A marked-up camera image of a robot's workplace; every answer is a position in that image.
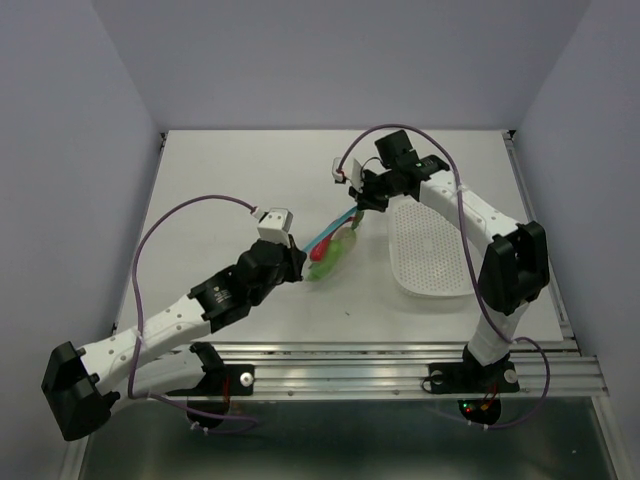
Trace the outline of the red toy chili pepper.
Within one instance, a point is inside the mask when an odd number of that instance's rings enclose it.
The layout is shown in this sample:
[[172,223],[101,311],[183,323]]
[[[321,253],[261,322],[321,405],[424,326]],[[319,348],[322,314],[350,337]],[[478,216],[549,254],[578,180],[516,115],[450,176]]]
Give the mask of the red toy chili pepper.
[[310,260],[312,262],[321,262],[329,249],[330,243],[331,239],[329,237],[326,237],[318,244],[316,244],[309,254]]

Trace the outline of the clear zip top bag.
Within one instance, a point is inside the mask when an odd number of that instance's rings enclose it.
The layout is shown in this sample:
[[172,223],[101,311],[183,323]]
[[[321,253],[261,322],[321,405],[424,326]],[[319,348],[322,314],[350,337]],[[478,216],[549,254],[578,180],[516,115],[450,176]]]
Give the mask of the clear zip top bag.
[[304,247],[309,262],[304,274],[307,282],[322,281],[337,269],[341,260],[354,248],[363,218],[364,212],[353,207]]

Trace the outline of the green toy pepper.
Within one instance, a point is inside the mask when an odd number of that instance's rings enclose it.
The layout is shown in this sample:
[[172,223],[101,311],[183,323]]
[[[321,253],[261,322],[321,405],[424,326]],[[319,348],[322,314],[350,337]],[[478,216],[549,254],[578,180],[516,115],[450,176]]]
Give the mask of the green toy pepper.
[[349,253],[353,247],[350,250],[345,251],[331,242],[325,257],[321,262],[311,261],[306,275],[306,280],[315,282],[324,279],[338,265],[341,258]]

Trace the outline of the white toy radish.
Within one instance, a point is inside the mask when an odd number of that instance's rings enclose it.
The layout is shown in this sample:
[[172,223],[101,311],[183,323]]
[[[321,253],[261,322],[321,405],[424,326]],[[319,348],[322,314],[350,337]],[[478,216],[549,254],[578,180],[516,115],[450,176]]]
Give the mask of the white toy radish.
[[353,215],[350,215],[333,233],[331,242],[345,251],[350,250],[357,240],[356,231],[363,217],[364,213],[362,211],[356,211]]

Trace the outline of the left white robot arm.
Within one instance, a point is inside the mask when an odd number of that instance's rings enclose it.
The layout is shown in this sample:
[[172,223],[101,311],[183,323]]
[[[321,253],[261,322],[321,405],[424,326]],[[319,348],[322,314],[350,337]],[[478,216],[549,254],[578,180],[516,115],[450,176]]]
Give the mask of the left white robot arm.
[[140,326],[82,347],[56,346],[41,389],[62,438],[79,440],[102,427],[121,399],[117,387],[134,369],[244,319],[275,287],[301,281],[306,258],[294,244],[258,240],[235,264]]

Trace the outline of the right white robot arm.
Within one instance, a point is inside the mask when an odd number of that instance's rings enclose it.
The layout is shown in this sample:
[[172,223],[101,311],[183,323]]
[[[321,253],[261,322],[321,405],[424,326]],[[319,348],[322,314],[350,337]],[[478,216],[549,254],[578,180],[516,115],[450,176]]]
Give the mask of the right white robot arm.
[[482,390],[509,357],[520,320],[550,281],[544,228],[501,213],[463,184],[452,155],[440,144],[437,154],[420,156],[409,138],[412,128],[390,124],[376,140],[382,172],[354,163],[350,196],[359,210],[383,212],[391,199],[409,196],[434,210],[460,233],[462,249],[476,249],[482,265],[467,266],[481,314],[460,366],[463,384]]

